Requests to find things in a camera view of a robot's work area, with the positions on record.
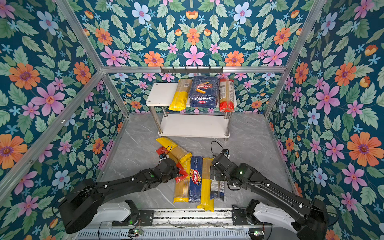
lower shelf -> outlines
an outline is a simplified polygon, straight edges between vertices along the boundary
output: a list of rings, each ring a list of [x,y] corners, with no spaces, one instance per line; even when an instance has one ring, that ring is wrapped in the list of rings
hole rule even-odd
[[[212,137],[229,138],[225,136],[228,119],[223,116],[168,114],[163,116],[160,136],[176,137]]]

gray marble floor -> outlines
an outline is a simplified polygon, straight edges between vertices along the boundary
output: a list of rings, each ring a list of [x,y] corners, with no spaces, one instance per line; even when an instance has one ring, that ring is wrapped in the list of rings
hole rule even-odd
[[[121,139],[114,159],[106,170],[103,180],[115,180],[129,177],[141,169],[152,168],[158,164],[159,157],[156,149],[161,145],[156,141],[159,137],[154,120],[150,114],[130,115],[126,131]],[[230,138],[223,139],[171,137],[176,143],[194,155],[211,156],[210,143],[220,142],[230,151],[230,160],[237,165],[245,162],[273,182],[291,191],[291,185],[283,167],[279,162],[268,133],[267,125],[261,114],[233,114],[230,126]],[[221,148],[213,143],[213,151],[220,152]],[[133,200],[140,209],[148,208],[195,208],[194,203],[173,203],[175,181],[160,184],[157,188],[145,192],[129,194],[114,202],[126,199]],[[270,204],[255,193],[241,189],[230,191],[226,188],[225,200],[215,200],[214,207],[231,207],[236,204],[246,207],[251,199],[257,199]]]

shelf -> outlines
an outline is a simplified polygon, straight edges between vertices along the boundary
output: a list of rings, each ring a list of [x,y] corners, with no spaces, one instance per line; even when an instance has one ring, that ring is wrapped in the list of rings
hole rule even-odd
[[[228,119],[217,115],[168,114],[161,121],[160,136],[176,137],[212,137],[229,138],[225,136]]]
[[[149,93],[146,101],[147,106],[169,106],[173,100],[177,88],[177,83],[155,83]],[[187,100],[186,107],[190,107],[189,98]]]

yellow pasta package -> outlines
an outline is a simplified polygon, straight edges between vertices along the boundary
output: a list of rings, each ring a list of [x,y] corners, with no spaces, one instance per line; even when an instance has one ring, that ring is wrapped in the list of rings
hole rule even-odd
[[[199,209],[204,209],[205,211],[214,211],[214,200],[211,199],[211,177],[210,177],[210,167],[212,166],[212,158],[205,157],[203,158],[203,172],[202,172],[202,181],[201,181],[201,201],[197,206]]]
[[[184,148],[177,145],[174,141],[167,137],[161,137],[156,139],[157,142],[159,142],[163,147],[169,147],[171,146],[172,149],[169,151],[171,152],[180,163],[185,162],[188,158],[192,157],[192,153],[187,152]]]
[[[181,164],[181,166],[185,169],[188,174],[190,172],[190,165],[190,157]],[[175,202],[189,202],[189,175],[185,179],[176,183],[173,203]]]
[[[188,100],[188,93],[192,86],[192,79],[180,79],[177,84],[172,103],[168,107],[172,111],[181,111],[185,109]]]

barilla box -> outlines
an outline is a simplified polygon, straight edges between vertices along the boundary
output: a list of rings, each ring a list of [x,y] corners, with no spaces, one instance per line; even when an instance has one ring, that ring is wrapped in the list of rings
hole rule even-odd
[[[189,175],[189,201],[200,202],[201,200],[201,174],[203,172],[203,157],[192,156]]]

